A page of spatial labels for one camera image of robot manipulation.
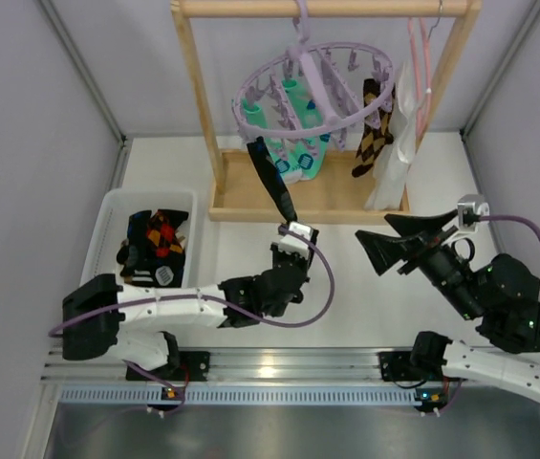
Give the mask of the black sock with label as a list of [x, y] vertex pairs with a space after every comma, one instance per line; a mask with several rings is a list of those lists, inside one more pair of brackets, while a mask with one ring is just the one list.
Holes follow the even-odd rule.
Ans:
[[297, 221], [292, 197], [270, 156], [265, 140], [257, 137], [255, 141], [247, 144], [247, 150], [254, 169], [278, 212], [287, 223]]

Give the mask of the red orange argyle sock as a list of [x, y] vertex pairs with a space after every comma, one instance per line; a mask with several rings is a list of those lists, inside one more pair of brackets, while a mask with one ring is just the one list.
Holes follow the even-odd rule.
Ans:
[[151, 215], [145, 235], [155, 257], [166, 259], [172, 254], [184, 255], [178, 231], [188, 217], [187, 211], [175, 209], [158, 209]]

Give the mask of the green sock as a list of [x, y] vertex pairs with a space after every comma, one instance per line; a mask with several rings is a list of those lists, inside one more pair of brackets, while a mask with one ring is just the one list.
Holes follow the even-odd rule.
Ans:
[[[268, 127], [263, 108], [257, 102], [248, 102], [246, 98], [243, 98], [242, 105], [249, 124], [261, 128]], [[265, 144], [285, 184], [294, 184], [302, 179], [301, 167], [297, 164], [292, 151], [282, 140], [265, 138]]]
[[[314, 128], [323, 123], [313, 97], [309, 94], [307, 86], [301, 80], [295, 78], [283, 79], [282, 86], [304, 130]], [[294, 157], [302, 172], [301, 179], [303, 181], [310, 181], [318, 175], [323, 165], [327, 146], [327, 136], [306, 138], [295, 144]]]

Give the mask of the purple round clip hanger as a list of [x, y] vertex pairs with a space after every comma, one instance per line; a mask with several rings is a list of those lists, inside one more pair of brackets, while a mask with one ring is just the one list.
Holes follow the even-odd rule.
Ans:
[[[362, 123], [380, 127], [380, 112], [392, 110], [395, 67], [383, 51], [363, 43], [326, 42], [312, 44], [308, 5], [298, 1], [298, 15], [292, 23], [295, 42], [277, 58], [253, 72], [242, 84], [231, 103], [240, 137], [246, 143], [257, 138], [292, 143], [337, 134], [339, 145], [349, 128]], [[356, 59], [371, 59], [371, 75], [379, 94], [365, 102], [352, 90], [337, 67], [332, 52], [349, 53], [348, 70], [357, 69]], [[294, 73], [304, 79], [302, 100], [313, 103], [319, 119], [306, 127], [295, 110], [296, 93], [288, 93], [286, 82]]]

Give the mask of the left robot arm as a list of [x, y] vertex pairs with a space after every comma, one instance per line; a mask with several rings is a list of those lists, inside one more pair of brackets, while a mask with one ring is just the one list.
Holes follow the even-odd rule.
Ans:
[[269, 323], [303, 299], [313, 251], [291, 240], [270, 247], [269, 269], [197, 288], [156, 289], [121, 285], [100, 274], [62, 302], [61, 337], [66, 361], [110, 357], [144, 372], [180, 364], [178, 326], [237, 329]]

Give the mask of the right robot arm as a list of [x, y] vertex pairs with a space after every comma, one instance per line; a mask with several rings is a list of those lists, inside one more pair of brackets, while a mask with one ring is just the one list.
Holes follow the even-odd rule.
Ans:
[[[452, 210], [432, 217], [388, 214], [396, 235], [360, 229], [355, 237], [377, 274], [397, 268], [402, 275], [420, 271], [488, 341], [489, 352], [434, 331], [417, 334], [409, 360], [424, 376], [470, 380], [540, 404], [540, 278], [517, 258], [500, 252], [478, 270], [470, 256], [456, 250], [456, 235], [493, 216]], [[531, 221], [540, 243], [540, 229]]]

